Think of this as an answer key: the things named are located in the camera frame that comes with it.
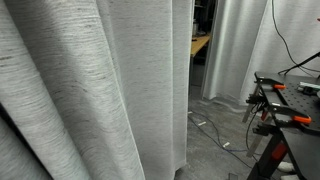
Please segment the grey curtain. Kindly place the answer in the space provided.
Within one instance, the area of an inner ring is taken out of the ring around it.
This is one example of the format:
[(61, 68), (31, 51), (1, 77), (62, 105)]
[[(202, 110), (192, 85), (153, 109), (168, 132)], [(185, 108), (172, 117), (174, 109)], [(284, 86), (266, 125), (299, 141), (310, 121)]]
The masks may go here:
[(0, 180), (174, 180), (194, 0), (0, 0)]

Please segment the wooden desk top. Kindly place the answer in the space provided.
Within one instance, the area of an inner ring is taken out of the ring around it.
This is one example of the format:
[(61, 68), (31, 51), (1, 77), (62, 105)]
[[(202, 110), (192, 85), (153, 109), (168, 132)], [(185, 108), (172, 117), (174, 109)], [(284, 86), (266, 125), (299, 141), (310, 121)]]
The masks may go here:
[(194, 57), (210, 40), (209, 35), (194, 37), (191, 43), (190, 55)]

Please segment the orange black bar clamp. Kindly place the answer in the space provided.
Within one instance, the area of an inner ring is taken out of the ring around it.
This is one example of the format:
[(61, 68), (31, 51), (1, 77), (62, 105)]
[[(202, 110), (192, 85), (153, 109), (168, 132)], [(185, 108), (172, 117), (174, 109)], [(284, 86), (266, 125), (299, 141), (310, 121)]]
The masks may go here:
[(270, 78), (258, 78), (258, 84), (270, 85), (273, 89), (284, 90), (286, 85)]
[(312, 121), (309, 115), (303, 114), (302, 112), (299, 112), (288, 106), (269, 106), (268, 110), (272, 114), (281, 114), (281, 115), (290, 116), (293, 121), (296, 121), (305, 125), (309, 125)]

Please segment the black perforated work table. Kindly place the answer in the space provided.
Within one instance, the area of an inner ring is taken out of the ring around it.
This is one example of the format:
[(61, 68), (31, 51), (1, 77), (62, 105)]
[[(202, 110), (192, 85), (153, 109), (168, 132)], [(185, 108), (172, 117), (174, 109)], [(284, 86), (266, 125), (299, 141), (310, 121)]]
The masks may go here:
[(255, 78), (247, 103), (249, 110), (261, 113), (261, 121), (253, 128), (256, 137), (248, 154), (254, 153), (264, 136), (271, 139), (247, 180), (271, 180), (286, 157), (299, 180), (320, 180), (320, 101), (303, 92), (319, 80), (266, 72), (257, 72)]

